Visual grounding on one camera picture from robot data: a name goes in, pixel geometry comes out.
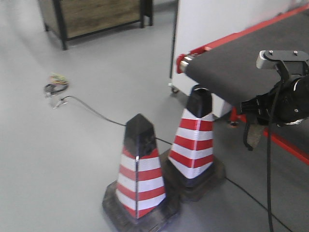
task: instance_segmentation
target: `black cone base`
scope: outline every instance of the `black cone base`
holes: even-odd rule
[[[165,181],[167,197],[151,212],[139,219],[135,219],[119,202],[115,193],[116,185],[117,182],[115,181],[107,186],[102,206],[119,232],[158,232],[179,211],[179,195]]]
[[[225,179],[225,168],[216,157],[213,164],[201,175],[187,179],[168,159],[167,150],[160,155],[164,178],[166,178],[180,194],[183,201],[199,201],[205,193],[222,183]]]

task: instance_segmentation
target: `red and white striped cone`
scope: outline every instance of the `red and white striped cone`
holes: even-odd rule
[[[185,109],[172,145],[169,160],[188,179],[204,172],[213,163],[213,115],[196,117]]]
[[[138,160],[123,149],[116,194],[134,218],[141,218],[166,197],[158,150]]]
[[[179,198],[165,187],[154,132],[141,114],[126,124],[118,179],[102,203],[119,231],[159,230],[178,211]]]
[[[210,91],[193,88],[176,132],[164,176],[179,189],[183,200],[197,201],[225,177],[224,166],[213,155],[213,115]]]

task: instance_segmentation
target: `black metal frame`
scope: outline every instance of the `black metal frame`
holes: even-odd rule
[[[61,0],[53,0],[53,6],[55,9],[55,13],[56,13],[56,20],[57,20],[57,25],[59,27],[59,32],[60,34],[56,33],[54,30],[52,30],[48,24],[46,24],[44,22],[44,28],[45,31],[52,31],[57,37],[59,37],[59,39],[61,40],[62,43],[62,50],[67,50],[67,41],[73,40],[73,39],[78,39],[87,35],[91,35],[91,34],[95,34],[95,33],[99,33],[99,32],[103,32],[106,30],[110,30],[110,29],[114,29],[114,28],[118,28],[118,27],[122,27],[125,25],[129,25],[129,24],[133,24],[133,23],[138,23],[140,22],[140,28],[144,28],[145,27],[145,19],[144,17],[147,16],[149,17],[149,26],[152,26],[154,23],[153,17],[154,17],[154,11],[153,11],[153,0],[140,0],[140,19],[139,20],[135,20],[132,22],[128,22],[128,23],[123,23],[114,27],[110,27],[110,28],[104,28],[101,30],[97,30],[97,31],[93,31],[90,33],[86,33],[83,35],[78,35],[78,36],[74,36],[72,38],[68,38],[67,35],[67,27],[65,24],[65,20],[62,14],[62,9],[61,9],[61,4],[60,4]]]
[[[173,32],[173,39],[172,39],[172,52],[170,58],[170,70],[169,70],[169,78],[172,79],[173,76],[173,63],[174,63],[174,55],[175,55],[175,43],[176,43],[176,30],[177,30],[177,20],[178,20],[178,8],[179,8],[179,0],[177,0],[177,8],[175,11],[174,17],[174,32]]]

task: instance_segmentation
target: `grey floor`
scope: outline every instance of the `grey floor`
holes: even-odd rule
[[[101,208],[117,178],[124,128],[79,103],[53,110],[42,88],[51,72],[66,94],[125,123],[135,114],[173,141],[186,96],[169,82],[173,1],[155,0],[154,26],[130,25],[71,41],[43,30],[36,0],[0,1],[0,231],[113,232]],[[215,123],[215,155],[227,176],[266,205],[266,140],[254,152],[243,125]],[[158,142],[161,153],[169,149]],[[309,168],[273,145],[273,213],[294,232],[309,231]],[[274,220],[276,232],[287,232]],[[184,203],[165,232],[266,232],[267,213],[225,181],[197,203]]]

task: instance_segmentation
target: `electrical wire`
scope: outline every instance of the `electrical wire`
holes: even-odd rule
[[[236,187],[238,187],[240,190],[242,190],[244,193],[246,193],[251,199],[253,199],[256,203],[259,204],[259,206],[261,206],[263,209],[265,209],[266,211],[268,211],[268,209],[262,204],[260,203],[253,195],[251,195],[247,190],[245,190],[242,186],[240,186],[239,184],[235,183],[234,181],[232,181],[231,179],[229,179],[228,177],[225,177],[226,180],[230,183],[232,183],[233,185],[235,185]],[[293,232],[289,227],[287,227],[279,218],[277,218],[275,215],[272,214],[272,216],[284,227],[286,228],[288,231]]]
[[[277,72],[280,74],[280,70],[277,65],[275,65],[275,68]],[[269,116],[269,122],[268,122],[268,137],[267,137],[267,214],[268,214],[268,224],[269,224],[269,230],[270,232],[274,232],[274,226],[272,222],[272,212],[271,212],[271,133],[272,133],[272,123],[274,119],[274,113],[276,108],[276,103],[278,100],[279,92],[281,90],[281,86],[283,84],[283,78],[281,78],[279,85],[276,90],[276,95],[274,97],[271,110],[270,110],[270,116]]]
[[[104,120],[107,120],[107,121],[109,121],[109,122],[111,122],[111,123],[114,123],[114,124],[117,124],[117,125],[119,125],[119,126],[123,126],[123,127],[126,126],[125,124],[122,124],[122,123],[113,121],[113,120],[111,120],[111,119],[105,117],[104,115],[102,115],[102,114],[100,114],[98,111],[96,111],[94,108],[90,107],[87,103],[85,103],[84,101],[82,101],[81,99],[79,99],[79,98],[77,98],[77,97],[75,97],[75,96],[66,96],[66,97],[64,97],[64,98],[61,98],[60,100],[63,101],[63,100],[65,100],[66,98],[73,98],[73,99],[75,99],[76,101],[78,101],[79,103],[81,103],[84,107],[86,107],[88,110],[92,111],[93,113],[95,113],[95,114],[98,115],[99,117],[103,118]],[[157,139],[157,140],[160,140],[160,141],[162,141],[162,142],[164,142],[164,143],[166,143],[166,144],[172,145],[172,143],[170,143],[170,142],[168,142],[168,141],[165,141],[165,140],[163,140],[163,139],[160,139],[160,138],[158,138],[158,137],[156,137],[156,139]]]
[[[274,101],[273,101],[273,105],[272,105],[272,108],[271,108],[271,113],[270,113],[270,120],[269,122],[272,123],[273,121],[273,115],[274,115],[274,108],[275,108],[275,104],[277,102],[277,99],[278,99],[278,95],[279,95],[279,91],[281,89],[281,86],[282,86],[282,82],[280,83],[279,87],[278,87],[278,90],[276,92],[276,96],[274,98]],[[61,100],[65,100],[66,98],[72,98],[72,99],[75,99],[76,101],[78,101],[79,103],[81,103],[83,106],[85,106],[87,109],[89,109],[90,111],[92,111],[93,113],[95,113],[96,115],[98,115],[99,117],[103,118],[104,120],[107,120],[111,123],[114,123],[114,124],[117,124],[117,125],[120,125],[120,126],[126,126],[125,124],[122,124],[122,123],[119,123],[119,122],[116,122],[116,121],[113,121],[107,117],[105,117],[104,115],[100,114],[98,111],[96,111],[95,109],[93,109],[92,107],[90,107],[87,103],[85,103],[84,101],[82,101],[81,99],[75,97],[75,96],[66,96],[64,98],[62,98]],[[271,164],[271,147],[270,147],[270,144],[271,144],[271,141],[270,141],[270,138],[271,138],[271,123],[269,123],[268,125],[268,140],[267,140],[267,208],[265,206],[263,206],[262,203],[260,203],[253,195],[251,195],[247,190],[245,190],[242,186],[240,186],[239,184],[235,183],[234,181],[232,181],[231,179],[229,179],[228,177],[225,177],[227,181],[229,181],[230,183],[232,183],[233,185],[235,185],[236,187],[238,187],[240,190],[242,190],[245,194],[247,194],[251,199],[253,199],[256,203],[258,203],[263,209],[267,210],[268,212],[268,221],[269,221],[269,228],[270,228],[270,231],[273,232],[273,223],[272,223],[272,216],[283,226],[285,227],[288,231],[290,232],[293,232],[290,228],[288,228],[282,221],[280,221],[275,215],[272,214],[271,212],[271,178],[270,178],[270,164]],[[166,140],[163,140],[163,139],[160,139],[158,137],[156,137],[157,140],[160,140],[166,144],[169,144],[169,145],[172,145],[172,143],[166,141]]]

